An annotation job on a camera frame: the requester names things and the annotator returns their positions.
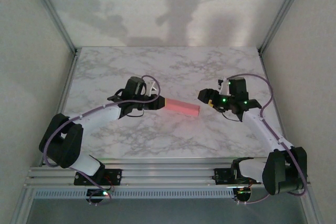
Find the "pink block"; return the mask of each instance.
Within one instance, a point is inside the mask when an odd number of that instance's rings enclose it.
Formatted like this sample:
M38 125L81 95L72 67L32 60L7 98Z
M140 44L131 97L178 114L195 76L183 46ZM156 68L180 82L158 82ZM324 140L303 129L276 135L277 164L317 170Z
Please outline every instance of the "pink block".
M165 100L165 108L167 110L177 111L186 115L198 116L200 106L187 102L181 102L173 99Z

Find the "black bracket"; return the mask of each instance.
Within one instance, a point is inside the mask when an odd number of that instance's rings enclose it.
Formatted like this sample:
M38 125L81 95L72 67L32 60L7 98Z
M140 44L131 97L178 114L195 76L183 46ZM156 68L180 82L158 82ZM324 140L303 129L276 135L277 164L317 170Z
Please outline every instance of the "black bracket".
M222 83L223 80L218 80L219 86ZM261 109L257 100L249 99L244 78L234 77L229 79L229 94L220 94L214 89L203 89L199 92L198 99L220 113L231 110L241 122L245 111L253 108Z
M139 77L132 76L124 89L119 89L113 96L108 97L108 101L120 102L126 100L149 101L156 97L156 94L151 96L141 94L141 91L146 83ZM165 98L159 96L155 101L150 103L126 102L118 105L121 108L119 119L125 115L132 113L133 109L137 110L159 110L165 106Z
M230 168L216 168L214 169L215 175L212 179L216 185L231 185L235 184L235 178L231 173Z
M69 121L69 117L59 113L55 115L48 126L46 133L44 134L39 150L43 153L45 145L50 136L59 128L62 124ZM62 168L68 168L79 157L80 147L82 143L83 127L81 124L70 122L60 132L54 136L49 144L47 156L51 158L56 164Z
M292 147L290 151L307 180L306 151L302 147ZM275 150L268 155L263 171L263 183L271 195L303 189L302 178L287 151Z
M122 176L122 169L105 169L103 177L97 184L100 186L120 186ZM75 186L92 186L93 184L88 181L80 173L76 173L75 180L73 182Z

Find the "wire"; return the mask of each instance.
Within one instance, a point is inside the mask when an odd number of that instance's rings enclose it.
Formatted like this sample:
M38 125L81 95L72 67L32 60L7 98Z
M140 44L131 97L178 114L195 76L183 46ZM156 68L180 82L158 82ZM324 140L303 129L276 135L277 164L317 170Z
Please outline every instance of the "wire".
M239 203L242 203L244 205L250 205L250 204L258 203L258 202L263 201L264 199L267 199L269 196L270 196L270 194L266 194L265 196L263 196L263 198L255 200L255 201L250 201L250 202L237 200L237 205L239 205Z
M253 185L252 179L248 178L248 188L251 188L252 185Z
M113 188L113 191L112 191L112 192L115 191L115 187L112 185L112 182L111 182L111 180L110 180L110 177L109 177L109 176L105 176L104 178L110 183L110 188L109 188L109 189L105 189L105 190L98 189L98 190L93 191L93 192L90 194L90 197L89 197L89 204L92 203L91 199L92 199L92 197L93 197L95 194L97 194L97 193L101 193L102 191L106 191L106 192L108 193L112 188Z
M226 115L224 114L224 112L222 112L223 117L225 117L226 119L230 120L230 121L234 121L234 122L240 122L240 120L234 120L231 118L226 117Z
M50 145L50 142L53 140L53 138L54 138L54 137L55 137L55 136L56 136L56 135L57 135L57 134L58 134L58 133L65 127L65 126L67 126L69 123L74 122L74 121L76 121L76 120L78 120L78 119L80 119L80 118L84 118L85 116L91 115L91 114L93 114L93 113L95 113L95 112L97 112L97 111L103 110L103 109L108 108L108 107L111 107L111 106L117 106L117 105L119 105L119 104L123 104L123 103L127 103L127 102L151 103L151 102L157 100L157 99L159 98L160 94L161 94L161 87L160 87L159 82L158 82L153 76L150 76L150 75L148 75L148 74L143 75L143 76L141 77L141 79L143 79L143 78L145 78L145 77L149 77L149 78L151 78L153 81L155 81L155 83L156 83L156 85L157 85L157 88L158 88L158 89L157 89L157 90L158 90L158 91L157 91L158 93L157 93L157 96L156 96L156 97L154 97L153 99L148 100L148 101L125 100L125 101L119 101L119 102L108 103L108 104L106 104L106 105L102 105L102 106L99 106L99 107L94 108L94 109L92 109L92 110L89 110L89 111L83 113L82 115L76 116L76 117L74 117L74 118L70 118L68 121L66 121L65 123L63 123L60 127L58 127L58 128L53 132L53 134L48 138L48 140L47 140L47 142L46 142L46 145L45 145L45 147L44 147L44 149L43 149L43 160L44 160L44 162L46 163L46 165L49 166L49 167L57 167L57 166L58 166L57 164L53 165L53 164L51 164L51 163L49 162L48 157L47 157L48 147L49 147L49 145ZM69 167L69 168L72 169L72 170L77 171L78 173L80 173L83 177L85 177L88 181L90 181L93 185L97 186L99 189L101 189L101 190L103 190L103 191L106 191L104 188L102 188L100 185L98 185L95 181L93 181L93 180L92 180L87 174L85 174L84 172L82 172L82 171L80 171L80 170L73 169L73 168L71 168L71 167ZM112 200L111 194L110 194L108 191L106 191L106 192L108 193L110 200Z
M265 108L266 108L268 105L270 105L271 102L272 102L273 99L274 99L274 91L273 91L273 87L272 87L271 83L270 83L267 79L265 79L264 77L261 77L261 76L259 76L259 75L257 75L257 74L254 74L254 73L240 73L240 74L235 74L234 76L230 76L229 78L234 78L234 77L239 77L239 76L253 76L253 77L257 77L257 78L259 78L259 79L261 79L261 80L263 80L264 82L267 83L267 86L268 86L269 91L270 91L270 93L271 93L271 97L270 97L270 99L268 100L268 102L267 102L267 103L261 108L261 110L260 110L260 117L263 118L263 117L264 117L264 110L265 110Z
M126 116L128 116L129 118L140 118L140 117L142 117L143 115L145 114L145 111L144 110L142 110L142 115L126 115Z
M239 77L239 76L253 76L253 77L257 77L257 78L259 78L259 79L261 79L261 80L263 80L264 82L267 83L267 86L268 86L269 91L270 91L270 93L271 93L271 97L270 97L270 99L268 100L268 102L261 108L261 110L260 110L260 117L263 118L262 122L263 122L263 124L266 126L266 128L270 131L270 133L276 138L276 140L279 140L280 137L274 132L274 130L271 128L271 126L270 126L270 125L266 122L266 120L264 119L264 110L265 110L265 108L266 108L268 105L271 104L271 102L272 102L273 99L274 99L274 90L273 90L273 87L272 87L271 83L270 83L267 79L265 79L264 77L261 77L261 76L259 76L259 75L257 75L257 74L254 74L254 73L240 73L240 74L235 74L235 75L233 75L233 76L230 76L229 78L234 78L234 77ZM300 175L300 177L301 177L301 179L302 179L303 187L304 187L303 192L300 193L300 194L294 194L294 193L292 193L292 192L289 192L289 194L294 195L294 196L298 196L298 197L299 197L299 196L303 196L303 195L305 195L305 194L307 193L307 191L308 191L308 186L307 186L306 178L304 177L304 174L303 174L303 172L302 172L302 170L301 170L301 168L300 168L298 162L296 161L294 155L293 155L292 152L289 150L289 148L288 148L283 142L281 142L280 144L284 147L284 149L287 151L287 153L289 154L290 158L292 159L292 161L293 161L293 163L294 163L296 169L298 170L298 173L299 173L299 175ZM260 199L260 200L256 200L256 201L252 201L252 202L245 202L245 204L253 204L253 203L260 202L260 201L266 199L268 196L269 196L269 194L267 194L265 197L263 197L263 198Z
M124 89L119 89L114 95L118 95L118 94L120 94L122 91L124 91Z

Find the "marble tabletop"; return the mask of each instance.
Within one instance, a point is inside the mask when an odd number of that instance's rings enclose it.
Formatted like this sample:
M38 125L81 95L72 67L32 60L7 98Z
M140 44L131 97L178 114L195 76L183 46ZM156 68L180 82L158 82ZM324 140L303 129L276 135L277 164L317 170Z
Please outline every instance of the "marble tabletop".
M150 74L160 82L165 98L200 105L199 116L161 109L145 111L141 118L124 117L84 138L83 152L96 158L266 157L243 123L225 119L197 99L200 90L217 89L217 79L237 73L265 76L256 48L84 47L65 115L106 104L131 76ZM270 97L267 85L253 77L246 77L246 82L250 98L265 104ZM273 104L265 115L280 129Z

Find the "purple cable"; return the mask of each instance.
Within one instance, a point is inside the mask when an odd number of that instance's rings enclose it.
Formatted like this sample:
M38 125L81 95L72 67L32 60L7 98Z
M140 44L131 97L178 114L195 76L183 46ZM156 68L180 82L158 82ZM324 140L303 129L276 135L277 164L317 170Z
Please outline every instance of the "purple cable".
M253 77L257 77L257 78L259 78L259 79L261 79L261 80L263 80L264 82L267 83L267 86L268 86L269 91L270 91L270 93L271 93L271 97L270 97L269 101L268 101L268 102L261 108L261 110L260 110L260 117L263 118L263 117L264 117L264 110L265 110L265 108L266 108L268 105L270 105L271 102L272 102L273 99L274 99L274 90L273 90L273 87L272 87L271 83L270 83L267 79L265 79L264 77L261 77L261 76L259 76L259 75L257 75L257 74L254 74L254 73L240 73L240 74L235 74L235 75L233 75L233 76L230 76L229 78L234 78L234 77L239 77L239 76L253 76ZM276 140L279 140L280 137L274 132L274 130L273 130L273 129L271 128L271 126L266 122L266 120L263 119L262 122L264 123L264 125L266 126L266 128L270 131L270 133L276 138ZM298 196L298 197L299 197L299 196L303 196L303 195L305 195L306 192L308 191L307 181L306 181L306 179L305 179L305 177L304 177L304 174L303 174L303 172L302 172L302 170L301 170L301 168L300 168L298 162L296 161L294 155L293 155L292 152L289 150L289 148L288 148L284 143L280 143L280 144L284 147L284 149L288 152L290 158L293 160L293 163L294 163L296 169L298 170L298 173L300 174L300 177L301 177L302 182L303 182L303 187L304 187L303 192L300 193L300 194L295 194L295 193L292 193L292 192L289 192L289 194L294 195L294 196ZM245 203L245 204L253 204L253 203L257 203L257 202L260 202L260 201L266 199L268 196L269 196L269 194L267 194L265 197L263 197L263 198L261 198L261 199L259 199L259 200L255 200L255 201L252 201L252 202L244 202L244 203Z
M289 150L289 148L284 143L280 143L280 144L283 146L283 148L285 148L285 150L288 152L290 158L293 160L293 163L294 163L296 169L298 170L298 172L300 174L300 177L301 177L302 182L303 182L303 187L304 187L303 192L300 193L300 194L295 194L295 193L292 193L292 192L289 192L289 194L294 195L294 196L298 196L298 197L303 196L308 192L308 185L307 185L306 178L304 177L304 174L303 174L298 162L296 161L293 153Z
M234 77L239 77L239 76L253 76L253 77L257 77L257 78L259 78L259 79L261 79L261 80L263 80L264 82L267 83L267 86L268 86L269 91L271 93L271 97L268 100L268 102L260 110L260 117L263 118L264 117L264 110L265 110L265 108L268 105L271 104L271 102L273 101L273 98L274 98L274 91L273 91L273 87L272 87L271 83L267 79L265 79L264 77L261 77L261 76L259 76L257 74L254 74L254 73L240 73L240 74L235 74L234 76L230 76L229 78L234 78Z
M97 111L100 111L100 110L102 110L102 109L104 109L104 108L107 108L107 107L111 107L111 106L117 106L117 105L119 105L119 104L123 104L123 103L126 103L126 102L137 102L137 103L150 103L150 102L153 102L153 101L155 101L155 100L157 100L158 98L159 98L159 96L160 96L160 94L161 94L161 87L160 87L160 84L159 84L159 82L154 78L154 77L152 77L152 76L150 76L150 75L147 75L147 74L145 74L144 76L142 76L141 77L141 79L143 79L144 77L149 77L149 78L151 78L151 79L153 79L153 81L155 81L155 83L156 83L156 85L157 85L157 96L155 97L155 98L153 98L153 99L151 99L151 100L148 100L148 101L138 101L138 100L126 100L126 101L120 101L120 102L112 102L112 103L108 103L108 104L106 104L106 105L102 105L102 106L99 106L99 107L97 107L97 108L94 108L94 109L92 109L92 110L90 110L90 111L88 111L88 112L85 112L85 113L83 113L82 115L79 115L79 116L76 116L76 117L74 117L74 118L71 118L71 119L69 119L67 122L65 122L65 123L63 123L60 127L58 127L54 132L53 132L53 134L48 138L48 140L47 140L47 142L46 142L46 145L45 145L45 147L44 147L44 149L43 149L43 160L44 160L44 162L46 163L46 165L47 166L49 166L49 167L57 167L58 165L57 164L55 164L55 165L53 165L53 164L51 164L50 162L49 162L49 160L48 160L48 157L47 157L47 150L48 150L48 147L49 147L49 145L50 145L50 142L53 140L53 138L66 126L66 125L68 125L69 123L71 123L71 122L74 122L74 121L76 121L76 120L78 120L78 119L80 119L80 118L84 118L85 116L88 116L88 115L91 115L91 114L93 114L93 113L95 113L95 112L97 112ZM83 175L88 181L90 181L93 185L95 185L95 186L97 186L99 189L101 189L101 190L103 190L103 191L106 191L104 188L102 188L100 185L98 185L96 182L94 182L87 174L85 174L85 173L83 173L83 172L81 172L81 171L79 171L79 170L76 170L76 169L73 169L73 168L71 168L70 167L70 169L72 169L72 170L75 170L75 171L77 171L77 172L79 172L81 175ZM112 197L111 197L111 194L107 191L107 193L108 193L108 195L109 195L109 197L110 197L110 200L112 199Z

